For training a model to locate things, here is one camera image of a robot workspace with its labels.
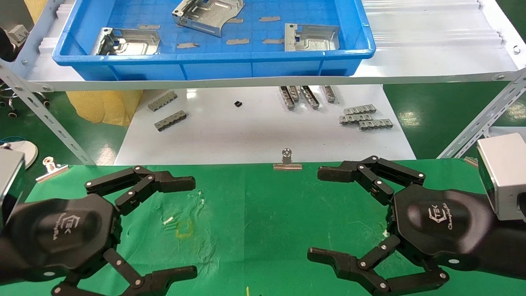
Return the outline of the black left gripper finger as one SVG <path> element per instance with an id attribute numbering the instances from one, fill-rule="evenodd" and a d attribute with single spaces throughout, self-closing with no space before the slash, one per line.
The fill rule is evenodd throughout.
<path id="1" fill-rule="evenodd" d="M 196 188 L 193 176 L 174 177 L 169 171 L 151 171 L 143 166 L 134 166 L 111 173 L 85 183 L 88 194 L 109 195 L 126 189 L 115 200 L 120 215 L 128 215 L 156 192 L 185 192 Z"/>

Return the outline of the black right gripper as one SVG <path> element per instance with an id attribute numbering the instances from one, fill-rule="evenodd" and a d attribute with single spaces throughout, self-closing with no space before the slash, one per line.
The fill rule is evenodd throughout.
<path id="1" fill-rule="evenodd" d="M 361 161 L 343 161 L 337 167 L 321 166 L 317 177 L 329 182 L 357 182 L 383 206 L 392 204 L 394 235 L 361 259 L 315 247 L 307 251 L 309 261 L 331 266 L 337 278 L 359 283 L 372 296 L 437 290 L 449 281 L 447 272 L 438 265 L 481 271 L 488 262 L 485 239 L 494 212 L 484 194 L 421 187 L 424 173 L 375 155 Z M 406 188 L 395 194 L 385 180 Z M 424 271 L 389 279 L 377 274 L 374 268 L 397 249 Z"/>

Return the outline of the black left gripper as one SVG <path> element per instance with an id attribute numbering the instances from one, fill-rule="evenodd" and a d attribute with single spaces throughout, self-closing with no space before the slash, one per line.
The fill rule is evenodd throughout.
<path id="1" fill-rule="evenodd" d="M 197 277 L 196 266 L 139 275 L 115 250 L 121 232 L 116 208 L 97 194 L 21 204 L 6 225 L 6 274 L 68 275 L 53 296 L 100 296 L 78 288 L 78 275 L 93 275 L 106 263 L 129 283 L 122 296 L 165 296 L 173 283 Z"/>

